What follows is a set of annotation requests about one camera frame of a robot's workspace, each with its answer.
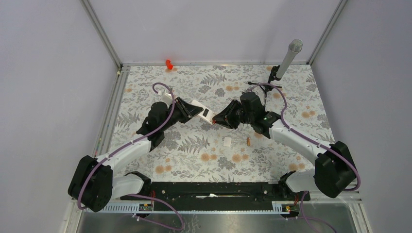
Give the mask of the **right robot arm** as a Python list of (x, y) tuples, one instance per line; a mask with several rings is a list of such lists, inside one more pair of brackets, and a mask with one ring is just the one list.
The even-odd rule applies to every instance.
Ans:
[(314, 165), (311, 170), (291, 171), (279, 180), (279, 195), (291, 200), (299, 192), (320, 191), (335, 198), (358, 177), (347, 145), (341, 141), (328, 144), (285, 125), (281, 115), (266, 111), (254, 92), (241, 95), (212, 118), (213, 124), (236, 129), (240, 124), (250, 125), (254, 131), (276, 142), (283, 143), (304, 156)]

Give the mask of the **white battery cover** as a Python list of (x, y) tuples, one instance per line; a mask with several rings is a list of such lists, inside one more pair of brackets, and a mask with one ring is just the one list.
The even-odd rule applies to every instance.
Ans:
[(223, 146), (224, 147), (231, 147), (231, 142), (232, 142), (231, 137), (225, 137), (224, 140), (223, 140)]

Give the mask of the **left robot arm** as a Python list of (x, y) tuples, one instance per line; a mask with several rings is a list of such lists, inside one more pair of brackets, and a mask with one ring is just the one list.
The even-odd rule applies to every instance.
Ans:
[(111, 200), (134, 194), (143, 200), (149, 197), (151, 187), (143, 175), (130, 172), (116, 177), (124, 167), (153, 151), (165, 138), (164, 131), (176, 123), (186, 123), (202, 115), (206, 107), (180, 97), (170, 104), (163, 101), (151, 105), (142, 126), (133, 139), (112, 152), (93, 158), (84, 156), (78, 163), (68, 187), (68, 195), (78, 201), (79, 209), (93, 212), (102, 210)]

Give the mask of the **white red remote control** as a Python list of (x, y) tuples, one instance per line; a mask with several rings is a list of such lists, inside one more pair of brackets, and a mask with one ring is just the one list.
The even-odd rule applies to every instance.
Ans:
[(215, 116), (215, 112), (213, 112), (209, 107), (204, 106), (197, 100), (192, 100), (191, 104), (202, 108), (202, 112), (199, 113), (197, 117), (201, 118), (206, 123), (213, 125), (213, 117)]

